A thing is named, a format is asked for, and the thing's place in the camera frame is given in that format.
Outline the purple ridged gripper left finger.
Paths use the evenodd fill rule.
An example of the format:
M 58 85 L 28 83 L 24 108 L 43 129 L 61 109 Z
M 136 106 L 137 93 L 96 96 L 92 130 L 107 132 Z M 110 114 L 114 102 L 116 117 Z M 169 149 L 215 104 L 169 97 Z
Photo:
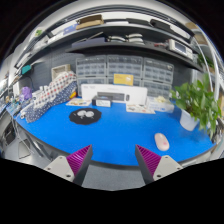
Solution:
M 92 155 L 92 146 L 88 145 L 67 157 L 58 156 L 44 170 L 81 186 Z

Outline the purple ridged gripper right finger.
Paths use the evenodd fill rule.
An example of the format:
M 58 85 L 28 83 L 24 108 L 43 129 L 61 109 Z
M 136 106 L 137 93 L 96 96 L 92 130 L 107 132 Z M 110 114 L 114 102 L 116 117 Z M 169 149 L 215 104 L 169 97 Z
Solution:
M 159 156 L 149 149 L 136 145 L 135 156 L 145 184 L 152 183 L 182 169 L 170 156 Z

